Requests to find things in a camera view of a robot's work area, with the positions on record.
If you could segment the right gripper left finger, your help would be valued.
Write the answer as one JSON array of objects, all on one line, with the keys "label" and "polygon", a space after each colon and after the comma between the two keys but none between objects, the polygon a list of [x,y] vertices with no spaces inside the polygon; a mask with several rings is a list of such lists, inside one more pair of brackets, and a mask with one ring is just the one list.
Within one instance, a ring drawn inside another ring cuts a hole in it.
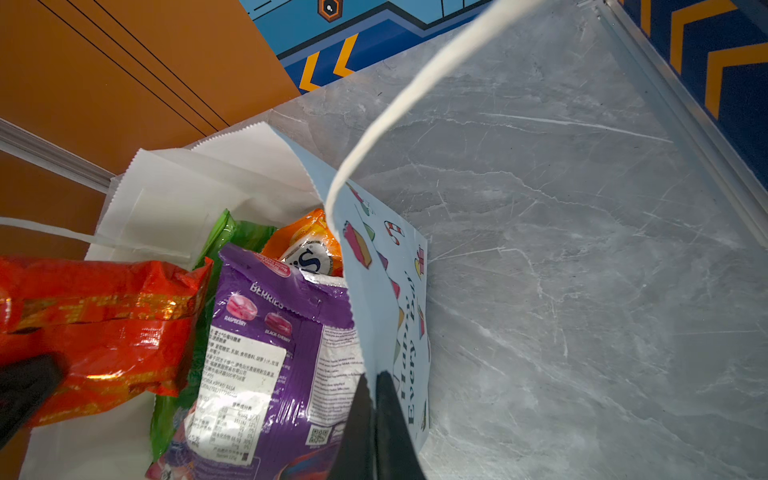
[{"label": "right gripper left finger", "polygon": [[373,403],[365,375],[358,381],[342,442],[328,480],[373,480],[375,447]]}]

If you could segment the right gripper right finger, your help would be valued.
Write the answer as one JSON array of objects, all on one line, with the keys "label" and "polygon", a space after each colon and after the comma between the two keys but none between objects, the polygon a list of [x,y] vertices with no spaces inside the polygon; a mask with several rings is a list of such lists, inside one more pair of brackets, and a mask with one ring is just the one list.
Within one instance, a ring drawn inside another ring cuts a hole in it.
[{"label": "right gripper right finger", "polygon": [[376,383],[376,475],[382,480],[425,480],[389,372]]}]

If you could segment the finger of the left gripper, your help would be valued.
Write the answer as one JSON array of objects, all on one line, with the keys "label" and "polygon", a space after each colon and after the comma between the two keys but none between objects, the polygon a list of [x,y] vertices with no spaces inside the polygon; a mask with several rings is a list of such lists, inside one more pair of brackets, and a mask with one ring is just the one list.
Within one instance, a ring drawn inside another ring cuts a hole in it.
[{"label": "finger of the left gripper", "polygon": [[1,448],[27,425],[64,379],[54,355],[1,368]]}]

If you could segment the red candy wrapper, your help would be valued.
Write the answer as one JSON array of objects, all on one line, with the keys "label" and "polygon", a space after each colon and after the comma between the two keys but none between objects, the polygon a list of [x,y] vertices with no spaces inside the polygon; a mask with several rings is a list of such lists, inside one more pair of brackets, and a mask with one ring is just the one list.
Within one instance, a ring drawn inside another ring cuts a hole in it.
[{"label": "red candy wrapper", "polygon": [[1,364],[50,354],[64,374],[27,426],[178,396],[212,266],[2,257]]}]

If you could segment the purple snack packet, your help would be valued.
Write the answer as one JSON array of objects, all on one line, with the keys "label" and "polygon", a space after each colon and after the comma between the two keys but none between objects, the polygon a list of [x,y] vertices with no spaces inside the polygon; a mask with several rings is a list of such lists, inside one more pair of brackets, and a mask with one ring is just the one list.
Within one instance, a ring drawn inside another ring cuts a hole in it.
[{"label": "purple snack packet", "polygon": [[235,245],[198,396],[150,479],[324,479],[364,364],[347,286]]}]

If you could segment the green chips bag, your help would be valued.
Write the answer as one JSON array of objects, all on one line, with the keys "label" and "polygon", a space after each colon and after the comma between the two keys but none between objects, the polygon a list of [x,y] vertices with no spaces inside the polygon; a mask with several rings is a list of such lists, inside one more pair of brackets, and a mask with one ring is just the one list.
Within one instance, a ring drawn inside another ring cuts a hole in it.
[{"label": "green chips bag", "polygon": [[199,394],[215,306],[215,295],[222,267],[222,261],[219,257],[220,250],[225,245],[232,243],[246,250],[259,253],[276,231],[277,228],[274,226],[236,220],[228,210],[224,210],[214,223],[195,265],[196,268],[199,268],[207,260],[213,261],[210,281],[204,297],[205,305],[195,325],[191,365],[188,369],[186,385],[176,397],[155,396],[150,422],[150,445],[153,462],[159,460],[168,450],[176,431]]}]

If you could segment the orange Fox's candy bag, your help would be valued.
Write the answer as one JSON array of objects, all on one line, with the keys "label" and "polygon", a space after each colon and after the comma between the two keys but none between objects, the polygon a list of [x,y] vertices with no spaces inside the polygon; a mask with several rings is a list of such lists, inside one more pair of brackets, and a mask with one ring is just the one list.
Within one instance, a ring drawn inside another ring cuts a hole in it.
[{"label": "orange Fox's candy bag", "polygon": [[278,229],[261,254],[310,273],[343,276],[341,246],[329,229],[322,208]]}]

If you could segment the white paper gift bag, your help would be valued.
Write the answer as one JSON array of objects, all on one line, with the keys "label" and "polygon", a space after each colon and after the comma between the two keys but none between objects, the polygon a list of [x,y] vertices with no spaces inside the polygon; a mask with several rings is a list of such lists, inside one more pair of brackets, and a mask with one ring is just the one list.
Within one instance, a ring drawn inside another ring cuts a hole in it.
[{"label": "white paper gift bag", "polygon": [[[272,125],[258,122],[191,148],[139,150],[112,187],[91,234],[11,217],[3,218],[1,227],[81,242],[88,251],[76,261],[162,261],[192,271],[224,210],[236,220],[278,230],[322,208],[341,246],[340,278],[347,286],[362,375],[373,403],[374,447],[377,376],[389,372],[420,465],[418,456],[431,427],[429,243],[353,176],[381,137],[443,78],[537,8],[535,1],[492,2],[418,71],[337,167]],[[156,395],[144,392],[99,414],[25,425],[16,433],[32,433],[21,460],[22,476],[150,479]]]}]

